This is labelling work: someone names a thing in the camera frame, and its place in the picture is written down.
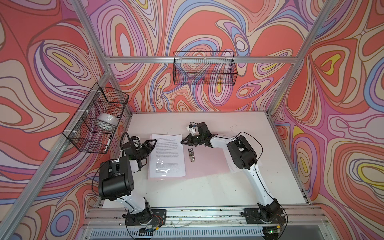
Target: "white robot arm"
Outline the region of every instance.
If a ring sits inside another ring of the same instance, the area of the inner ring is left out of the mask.
[[[189,146],[205,145],[222,148],[230,168],[242,169],[250,181],[257,196],[260,220],[267,223],[275,219],[276,214],[281,211],[281,206],[267,188],[257,165],[257,154],[247,139],[241,135],[226,138],[211,134],[204,122],[194,127],[199,135],[189,134],[181,143]]]
[[[242,164],[242,160],[237,160],[237,162],[236,162],[237,164],[235,164],[235,160],[233,159],[233,157],[231,156],[231,153],[229,151],[228,144],[230,142],[234,143],[235,141],[237,141],[237,144],[240,145],[241,143],[239,143],[238,139],[243,139],[243,138],[244,138],[243,136],[239,136],[238,138],[234,138],[234,139],[228,139],[228,138],[223,138],[223,137],[212,137],[210,140],[210,143],[211,143],[212,147],[219,147],[219,148],[223,149],[224,156],[225,156],[229,166],[232,164],[232,165],[235,165],[237,168],[243,170],[243,172],[247,176],[248,180],[252,184],[253,189],[256,192],[258,202],[263,206],[267,206],[273,202],[273,195],[268,190],[268,188],[264,182],[264,179],[261,177],[261,174],[259,171],[259,166],[257,165],[257,163],[252,162],[253,163],[252,165],[245,166]],[[253,151],[253,149],[251,149],[250,154],[252,156],[256,156],[256,154],[253,153],[252,151]]]
[[[133,192],[132,173],[141,170],[142,160],[155,148],[156,140],[147,140],[140,146],[136,137],[128,139],[124,145],[121,143],[122,157],[100,165],[99,195],[102,199],[120,202],[134,222],[148,225],[153,217],[151,207],[143,196]]]

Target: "black cable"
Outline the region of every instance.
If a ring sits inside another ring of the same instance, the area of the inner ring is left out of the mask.
[[[138,147],[138,148],[140,148],[140,144],[141,144],[141,142],[140,142],[140,139],[139,139],[139,138],[137,138],[137,141],[139,142],[139,147]]]
[[[121,135],[121,139],[120,139],[120,149],[121,149],[121,150],[123,150],[122,142],[123,142],[123,140],[124,140],[124,136],[125,136],[125,135],[127,135],[128,140],[129,140],[129,134],[128,134],[127,132],[123,132],[123,134]],[[124,151],[122,151],[121,156],[122,156],[122,157],[125,156]]]
[[[147,159],[147,158],[145,158],[145,160],[146,160],[145,164],[144,164],[144,165],[142,165],[141,167],[144,167],[145,165],[147,165],[147,163],[148,163],[148,159]]]
[[[100,196],[99,194],[96,194],[95,191],[93,190],[93,181],[94,181],[94,179],[95,179],[95,177],[96,177],[96,174],[99,172],[100,168],[101,168],[105,163],[110,162],[111,160],[114,160],[114,159],[110,159],[110,160],[108,160],[108,161],[106,161],[106,162],[103,162],[103,163],[100,165],[99,169],[96,171],[96,173],[95,173],[95,175],[93,176],[93,178],[92,178],[91,190],[92,190],[93,194],[95,194],[95,195],[97,195],[97,196],[99,196],[99,197],[101,197],[101,196]]]
[[[130,235],[130,237],[133,239],[133,240],[136,240],[134,237],[132,237],[132,235],[131,235],[131,233],[129,232],[129,230],[128,230],[128,227],[127,227],[127,225],[124,223],[124,225],[125,225],[125,228],[127,229],[127,232],[128,232],[128,234]]]
[[[239,132],[239,134],[237,134],[237,135],[236,135],[235,137],[233,137],[233,138],[221,137],[221,136],[218,136],[218,137],[219,137],[219,138],[224,138],[224,139],[232,140],[232,139],[237,138],[241,133],[245,133],[245,134],[249,135],[250,137],[252,137],[253,139],[255,139],[255,141],[256,141],[256,142],[260,145],[260,147],[262,148],[262,152],[260,153],[259,157],[258,157],[257,160],[256,160],[256,161],[259,161],[259,159],[260,159],[260,157],[262,156],[263,151],[264,151],[264,149],[263,149],[263,145],[262,145],[256,138],[254,138],[251,134],[249,134],[249,133],[247,133],[247,132],[243,132],[243,131],[241,131],[241,132]]]
[[[96,196],[98,196],[98,197],[101,197],[101,196],[100,196],[99,194],[95,193],[95,191],[93,190],[93,182],[94,182],[94,179],[95,179],[95,177],[96,177],[96,174],[99,172],[100,168],[101,168],[105,163],[110,162],[111,160],[114,160],[114,159],[110,159],[110,160],[108,160],[108,161],[106,161],[106,162],[103,162],[103,163],[100,165],[99,169],[96,171],[96,173],[95,173],[95,175],[93,176],[93,178],[92,178],[92,182],[91,182],[91,190],[92,190],[93,194],[96,195]],[[107,198],[108,198],[108,197],[113,197],[113,198],[119,198],[119,199],[123,200],[124,202],[126,202],[126,203],[132,208],[132,212],[130,212],[130,214],[133,213],[133,211],[135,210],[135,208],[132,207],[131,204],[129,204],[127,201],[125,201],[125,200],[124,200],[123,198],[121,198],[121,197],[116,197],[116,196],[104,196],[104,197],[107,197]]]
[[[189,124],[195,124],[195,131],[197,132],[197,125],[198,125],[198,123],[197,122],[189,122]]]
[[[256,164],[255,164],[255,169],[254,169],[254,170],[255,170],[255,173],[256,173],[257,178],[259,178],[259,181],[260,181],[260,183],[262,184],[262,186],[263,186],[263,188],[264,188],[264,191],[269,195],[270,198],[273,199],[273,197],[272,197],[272,196],[268,193],[268,191],[265,189],[264,184],[262,183],[262,181],[261,181],[259,175],[257,174],[257,171],[256,171]],[[287,212],[285,211],[285,209],[280,205],[280,203],[277,202],[277,201],[276,201],[276,203],[283,209],[285,215],[287,216],[287,221],[286,221],[285,227],[284,227],[283,231],[281,232],[280,236],[276,239],[276,240],[278,240],[279,238],[281,238],[281,236],[283,235],[285,229],[287,228],[287,225],[288,225],[288,215],[287,215]]]
[[[221,138],[225,138],[225,139],[232,140],[232,139],[237,138],[241,133],[245,133],[245,134],[249,135],[250,137],[252,137],[253,139],[255,139],[255,141],[257,141],[258,144],[260,145],[260,147],[262,148],[262,152],[260,153],[259,157],[258,157],[257,160],[256,160],[256,161],[259,161],[259,159],[260,159],[260,157],[262,156],[263,151],[264,151],[264,149],[263,149],[263,145],[261,145],[261,143],[260,143],[256,138],[254,138],[251,134],[242,131],[242,132],[240,132],[239,134],[237,134],[236,137],[233,137],[233,138],[221,137]],[[262,186],[263,186],[263,188],[264,188],[264,191],[269,195],[270,198],[273,199],[273,197],[272,197],[272,196],[268,193],[268,191],[265,189],[264,184],[262,183],[262,181],[261,181],[259,175],[257,174],[257,171],[256,171],[256,164],[255,164],[254,168],[255,168],[254,170],[255,170],[256,176],[259,178],[259,181],[260,181],[260,183],[262,184]],[[285,209],[280,205],[280,203],[277,202],[277,201],[276,201],[276,203],[281,207],[281,209],[283,209],[285,215],[287,216],[287,220],[286,220],[285,227],[284,227],[284,229],[283,229],[283,231],[281,232],[281,235],[280,235],[280,237],[281,237],[281,236],[283,235],[283,233],[284,233],[284,231],[285,231],[287,225],[288,225],[288,215],[287,215],[287,212],[285,211]]]

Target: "black wire basket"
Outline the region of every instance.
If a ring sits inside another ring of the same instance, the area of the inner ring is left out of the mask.
[[[233,51],[173,52],[175,85],[235,85],[237,67]]]
[[[98,86],[80,120],[63,134],[80,152],[107,153],[128,99],[120,90]],[[105,116],[113,121],[107,122]]]

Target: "paper sheet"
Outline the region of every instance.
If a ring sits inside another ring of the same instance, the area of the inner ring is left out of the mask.
[[[182,135],[152,134],[156,146],[149,156],[149,177],[183,177],[185,163]]]

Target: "pink wall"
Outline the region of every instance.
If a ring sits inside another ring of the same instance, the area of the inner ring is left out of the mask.
[[[69,2],[0,1],[0,220],[103,74]],[[91,178],[117,147],[98,155],[70,145],[13,239],[73,239],[96,202]]]
[[[273,115],[340,239],[384,239],[383,39],[383,1],[339,1]]]
[[[233,50],[296,56],[323,2],[246,0],[84,1],[110,56]],[[235,86],[174,86],[173,64],[114,64],[133,111],[264,111],[288,64],[238,64]]]

